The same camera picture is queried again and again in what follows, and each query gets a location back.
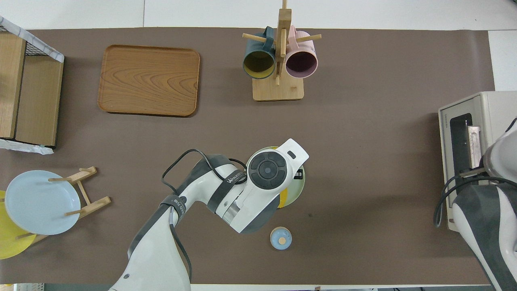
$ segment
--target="wooden cabinet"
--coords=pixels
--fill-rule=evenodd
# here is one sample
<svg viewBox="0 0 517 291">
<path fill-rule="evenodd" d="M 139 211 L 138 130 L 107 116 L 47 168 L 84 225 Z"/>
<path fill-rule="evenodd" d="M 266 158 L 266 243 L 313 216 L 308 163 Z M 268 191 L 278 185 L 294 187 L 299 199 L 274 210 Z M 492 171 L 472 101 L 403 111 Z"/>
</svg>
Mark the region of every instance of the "wooden cabinet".
<svg viewBox="0 0 517 291">
<path fill-rule="evenodd" d="M 55 146 L 62 76 L 63 62 L 0 31 L 0 138 Z"/>
</svg>

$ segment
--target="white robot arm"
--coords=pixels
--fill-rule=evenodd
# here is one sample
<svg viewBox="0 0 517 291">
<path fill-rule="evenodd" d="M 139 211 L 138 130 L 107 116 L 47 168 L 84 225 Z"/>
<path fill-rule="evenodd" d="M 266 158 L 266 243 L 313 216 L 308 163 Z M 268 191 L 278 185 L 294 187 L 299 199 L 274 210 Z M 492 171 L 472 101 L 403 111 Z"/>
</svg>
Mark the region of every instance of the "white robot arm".
<svg viewBox="0 0 517 291">
<path fill-rule="evenodd" d="M 488 177 L 470 180 L 503 183 L 467 186 L 452 204 L 454 222 L 461 236 L 497 291 L 517 290 L 516 120 L 483 156 Z"/>
<path fill-rule="evenodd" d="M 176 190 L 177 195 L 169 195 L 136 235 L 126 270 L 110 290 L 190 290 L 173 234 L 192 204 L 203 202 L 238 233 L 256 231 L 274 214 L 279 193 L 308 158 L 289 139 L 275 150 L 254 154 L 246 173 L 223 155 L 209 155 L 208 162 L 202 159 Z"/>
</svg>

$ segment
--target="logo on robot arm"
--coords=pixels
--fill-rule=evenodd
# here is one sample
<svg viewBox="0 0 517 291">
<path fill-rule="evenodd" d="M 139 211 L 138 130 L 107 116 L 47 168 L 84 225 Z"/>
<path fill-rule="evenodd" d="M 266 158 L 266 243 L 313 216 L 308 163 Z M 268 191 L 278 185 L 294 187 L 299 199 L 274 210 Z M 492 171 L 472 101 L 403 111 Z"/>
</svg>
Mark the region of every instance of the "logo on robot arm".
<svg viewBox="0 0 517 291">
<path fill-rule="evenodd" d="M 228 179 L 226 180 L 226 182 L 227 182 L 227 183 L 233 183 L 235 180 L 237 180 L 237 179 L 241 178 L 243 174 L 244 174 L 243 172 L 239 172 L 239 173 L 235 174 L 233 177 L 228 178 Z"/>
</svg>

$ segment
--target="black cable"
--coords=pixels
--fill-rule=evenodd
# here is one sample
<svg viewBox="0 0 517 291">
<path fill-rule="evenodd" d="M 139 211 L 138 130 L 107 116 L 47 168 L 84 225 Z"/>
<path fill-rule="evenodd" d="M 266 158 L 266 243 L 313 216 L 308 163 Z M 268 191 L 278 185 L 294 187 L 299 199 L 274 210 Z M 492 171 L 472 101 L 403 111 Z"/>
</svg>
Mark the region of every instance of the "black cable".
<svg viewBox="0 0 517 291">
<path fill-rule="evenodd" d="M 445 187 L 444 187 L 444 190 L 447 188 L 448 186 L 448 183 L 450 183 L 451 179 L 449 179 L 449 181 L 447 181 Z M 444 193 L 444 190 L 442 190 L 442 197 L 440 198 L 440 201 L 438 202 L 438 205 L 436 206 L 435 210 L 434 210 L 434 216 L 433 216 L 433 219 L 434 219 L 434 226 L 436 227 L 439 227 L 440 226 L 440 221 L 437 221 L 437 218 L 438 218 L 438 212 L 442 209 L 442 204 L 444 203 L 445 199 L 454 191 L 456 190 L 457 188 L 463 186 L 463 185 L 467 185 L 467 184 L 470 184 L 472 182 L 476 182 L 476 181 L 497 181 L 497 182 L 502 182 L 502 183 L 507 183 L 507 184 L 510 184 L 512 186 L 514 186 L 515 188 L 517 188 L 517 183 L 511 181 L 511 180 L 508 180 L 508 179 L 505 179 L 505 178 L 499 178 L 499 177 L 477 177 L 477 178 L 470 178 L 470 179 L 465 179 L 464 182 L 458 184 L 458 185 L 455 185 L 454 187 L 452 187 L 451 189 L 449 189 L 449 191 L 445 192 Z"/>
<path fill-rule="evenodd" d="M 163 175 L 162 175 L 162 178 L 161 178 L 161 182 L 162 182 L 163 184 L 167 185 L 170 189 L 172 189 L 172 191 L 174 192 L 174 194 L 176 194 L 176 195 L 178 195 L 178 196 L 179 196 L 178 190 L 176 190 L 176 188 L 175 188 L 173 185 L 170 185 L 169 183 L 167 183 L 167 182 L 165 181 L 165 179 L 164 179 L 164 178 L 165 178 L 165 176 L 169 173 L 169 171 L 170 171 L 172 168 L 174 168 L 174 166 L 176 166 L 176 164 L 177 164 L 177 163 L 179 163 L 179 161 L 180 161 L 184 156 L 186 156 L 188 153 L 191 153 L 191 152 L 197 152 L 197 153 L 199 153 L 200 155 L 202 155 L 202 157 L 205 159 L 206 163 L 207 163 L 207 164 L 208 164 L 208 166 L 210 167 L 210 170 L 212 170 L 212 171 L 214 172 L 214 174 L 216 174 L 217 178 L 219 178 L 221 181 L 224 181 L 223 176 L 221 176 L 221 175 L 216 171 L 216 169 L 212 166 L 212 164 L 210 163 L 210 161 L 208 160 L 208 158 L 206 157 L 206 155 L 205 155 L 202 151 L 197 150 L 197 149 L 190 149 L 190 150 L 188 150 L 188 151 L 184 152 L 183 154 L 181 154 L 181 156 L 179 156 L 179 158 L 178 158 L 175 162 L 173 162 L 173 163 L 172 163 L 172 164 L 167 168 L 167 170 L 165 170 L 165 172 L 163 172 Z M 245 169 L 245 170 L 247 169 L 247 168 L 246 168 L 246 165 L 245 165 L 243 162 L 241 162 L 241 161 L 239 161 L 239 160 L 237 160 L 237 159 L 234 159 L 234 158 L 229 158 L 229 160 L 234 161 L 234 162 L 237 162 L 237 163 L 241 164 L 241 165 L 244 167 L 244 169 Z M 243 180 L 241 180 L 241 181 L 237 182 L 236 184 L 242 184 L 242 183 L 246 182 L 246 179 L 247 179 L 247 177 L 245 177 Z"/>
<path fill-rule="evenodd" d="M 162 178 L 161 178 L 161 182 L 165 185 L 167 185 L 170 189 L 172 189 L 172 191 L 174 192 L 175 195 L 179 196 L 179 193 L 178 193 L 178 190 L 173 186 L 173 185 L 170 185 L 169 183 L 167 183 L 165 181 L 165 176 L 169 173 L 169 171 L 174 168 L 174 166 L 176 166 L 177 163 L 179 163 L 179 161 L 184 157 L 186 156 L 188 153 L 191 153 L 191 152 L 197 152 L 199 153 L 200 155 L 203 156 L 203 158 L 205 159 L 206 163 L 208 164 L 208 166 L 210 167 L 210 169 L 214 172 L 214 174 L 217 176 L 217 178 L 219 178 L 221 181 L 224 181 L 224 178 L 216 171 L 216 169 L 212 166 L 212 164 L 210 163 L 210 161 L 208 160 L 208 158 L 206 157 L 206 155 L 200 151 L 200 150 L 197 150 L 197 149 L 190 149 L 186 152 L 184 152 L 181 156 L 179 156 L 179 158 L 173 162 L 168 168 L 167 170 L 165 170 L 165 172 L 163 172 L 163 175 L 162 175 Z M 239 161 L 238 159 L 234 159 L 234 158 L 229 158 L 230 161 L 233 161 L 233 162 L 236 162 L 240 165 L 243 166 L 244 168 L 244 171 L 247 170 L 247 167 L 246 167 L 246 164 L 244 164 L 243 162 Z M 236 184 L 242 184 L 246 182 L 246 178 L 244 178 L 243 180 L 237 182 Z M 179 249 L 181 250 L 181 252 L 183 253 L 183 256 L 185 257 L 185 260 L 187 261 L 187 264 L 189 266 L 189 281 L 192 281 L 192 263 L 190 262 L 190 258 L 189 258 L 189 255 L 187 254 L 187 251 L 185 250 L 185 248 L 183 247 L 183 244 L 181 243 L 181 241 L 179 240 L 179 237 L 178 237 L 178 234 L 176 233 L 176 230 L 174 229 L 174 225 L 169 225 L 170 229 L 171 229 L 171 233 L 172 233 L 172 236 L 174 238 L 174 241 L 176 242 L 176 244 L 178 244 L 178 247 Z"/>
<path fill-rule="evenodd" d="M 445 190 L 447 190 L 447 187 L 449 186 L 449 184 L 452 181 L 454 181 L 454 180 L 456 180 L 456 179 L 458 179 L 460 177 L 461 177 L 460 175 L 456 175 L 456 176 L 450 178 L 449 180 L 447 180 L 447 182 L 445 182 L 445 185 L 442 188 L 442 192 L 441 192 L 442 197 L 443 197 L 443 195 L 445 193 Z M 442 224 L 442 214 L 443 214 L 442 204 L 436 206 L 436 208 L 440 208 L 440 213 L 437 213 L 436 209 L 434 210 L 433 222 L 434 222 L 434 226 L 439 227 L 440 224 Z"/>
<path fill-rule="evenodd" d="M 229 160 L 231 160 L 232 162 L 236 162 L 236 163 L 240 164 L 244 168 L 244 171 L 248 170 L 248 167 L 246 167 L 246 164 L 241 162 L 241 161 L 239 161 L 238 159 L 236 159 L 236 158 L 229 158 Z M 247 178 L 248 177 L 245 175 L 243 180 L 237 181 L 235 184 L 237 184 L 237 185 L 238 184 L 242 184 L 242 183 L 246 182 Z"/>
<path fill-rule="evenodd" d="M 185 248 L 183 247 L 183 245 L 179 241 L 179 237 L 178 237 L 178 234 L 176 233 L 176 230 L 174 229 L 174 225 L 171 224 L 171 225 L 169 225 L 169 227 L 171 229 L 172 237 L 174 238 L 174 240 L 178 244 L 179 249 L 183 253 L 183 256 L 185 257 L 185 260 L 187 261 L 187 264 L 189 265 L 189 281 L 192 282 L 192 264 L 190 263 L 189 255 L 187 255 L 187 251 L 185 251 Z"/>
</svg>

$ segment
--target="table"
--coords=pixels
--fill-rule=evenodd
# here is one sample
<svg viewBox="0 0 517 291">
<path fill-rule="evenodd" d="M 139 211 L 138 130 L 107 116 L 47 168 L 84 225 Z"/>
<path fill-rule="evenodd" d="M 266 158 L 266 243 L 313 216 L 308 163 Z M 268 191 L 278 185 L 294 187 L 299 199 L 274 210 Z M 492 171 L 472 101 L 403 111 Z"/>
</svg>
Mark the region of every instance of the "table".
<svg viewBox="0 0 517 291">
<path fill-rule="evenodd" d="M 57 148 L 0 150 L 0 188 L 33 169 L 96 166 L 91 199 L 113 203 L 74 228 L 0 261 L 0 283 L 114 283 L 132 238 L 168 194 L 163 171 L 190 148 L 247 160 L 292 137 L 310 154 L 301 197 L 258 232 L 239 235 L 204 205 L 177 231 L 193 283 L 486 284 L 466 243 L 432 213 L 443 184 L 437 111 L 494 90 L 484 31 L 307 30 L 321 33 L 318 71 L 299 101 L 257 103 L 241 62 L 249 28 L 32 31 L 66 56 Z M 97 107 L 104 49 L 183 47 L 201 55 L 189 118 L 109 114 Z M 198 160 L 170 174 L 178 185 Z M 293 234 L 286 251 L 269 232 Z"/>
</svg>

